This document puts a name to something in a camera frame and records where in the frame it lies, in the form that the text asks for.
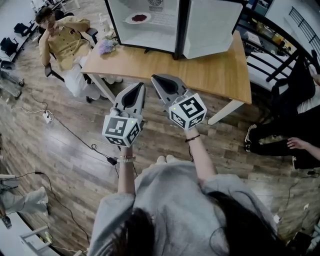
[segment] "person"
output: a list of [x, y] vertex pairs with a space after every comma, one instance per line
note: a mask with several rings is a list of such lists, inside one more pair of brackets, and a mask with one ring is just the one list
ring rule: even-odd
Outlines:
[[290, 255], [257, 196], [217, 173], [196, 128], [185, 135], [194, 163], [160, 156], [136, 179], [133, 149], [121, 149], [117, 193], [100, 202], [88, 255]]
[[10, 190], [18, 187], [16, 178], [2, 178], [0, 183], [0, 214], [3, 217], [11, 213], [34, 214], [43, 213], [48, 215], [47, 204], [49, 198], [46, 189], [42, 186], [36, 191], [26, 195], [14, 195]]
[[[39, 41], [41, 63], [47, 66], [50, 63], [50, 53], [54, 54], [69, 91], [75, 97], [86, 97], [89, 103], [99, 99], [100, 90], [93, 84], [87, 84], [81, 73], [91, 45], [89, 41], [81, 38], [80, 32], [90, 28], [90, 21], [74, 16], [66, 16], [56, 21], [55, 14], [49, 7], [42, 8], [36, 14], [35, 21], [45, 29]], [[104, 78], [109, 84], [123, 81], [122, 78], [112, 75]]]
[[[315, 94], [300, 104], [290, 117], [279, 118], [263, 125], [253, 124], [244, 139], [245, 150], [263, 156], [292, 156], [295, 169], [320, 167], [320, 75], [311, 71], [315, 81]], [[285, 136], [289, 139], [260, 144], [268, 136]]]
[[24, 81], [18, 77], [0, 70], [0, 89], [10, 93], [16, 100], [21, 96], [21, 87], [23, 87], [24, 84]]

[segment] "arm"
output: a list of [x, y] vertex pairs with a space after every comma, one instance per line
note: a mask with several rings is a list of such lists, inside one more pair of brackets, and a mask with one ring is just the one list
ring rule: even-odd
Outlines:
[[[132, 146], [122, 147], [120, 156], [132, 157]], [[132, 162], [121, 162], [119, 170], [118, 193], [136, 195], [134, 165]]]
[[39, 41], [40, 60], [44, 66], [47, 66], [50, 63], [50, 51], [48, 44], [49, 36], [50, 33], [48, 30], [46, 30]]
[[86, 32], [90, 28], [90, 21], [87, 19], [77, 19], [73, 16], [68, 16], [57, 21], [60, 27], [68, 27], [79, 32]]
[[3, 217], [6, 217], [6, 208], [4, 206], [4, 203], [2, 202], [1, 200], [1, 197], [0, 197], [0, 215], [2, 215]]
[[288, 139], [288, 148], [289, 149], [298, 149], [298, 150], [306, 150], [312, 155], [314, 158], [316, 158], [318, 161], [320, 161], [320, 148], [310, 144], [309, 142], [306, 142], [299, 138], [289, 138]]
[[[185, 131], [185, 136], [187, 139], [194, 138], [198, 135], [199, 133], [196, 128]], [[189, 146], [193, 155], [196, 174], [201, 184], [212, 175], [218, 174], [200, 137], [189, 141]]]

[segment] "white wall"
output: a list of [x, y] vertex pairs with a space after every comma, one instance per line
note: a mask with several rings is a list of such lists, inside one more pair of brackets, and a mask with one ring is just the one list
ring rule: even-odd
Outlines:
[[265, 16], [291, 34], [293, 28], [285, 17], [289, 16], [292, 7], [302, 15], [320, 37], [320, 7], [314, 0], [273, 0]]
[[[4, 256], [36, 256], [27, 246], [21, 243], [19, 235], [31, 232], [24, 221], [18, 214], [9, 215], [12, 223], [12, 228], [7, 229], [4, 223], [0, 220], [0, 250]], [[43, 242], [36, 236], [32, 236], [28, 242], [39, 247]], [[59, 256], [50, 248], [42, 253], [43, 256]]]
[[[35, 19], [35, 13], [30, 6], [30, 0], [5, 0], [0, 6], [0, 42], [3, 38], [10, 37], [11, 41], [22, 44], [26, 37], [21, 37], [14, 32], [17, 23], [28, 26], [28, 22]], [[0, 50], [0, 58], [8, 57]]]

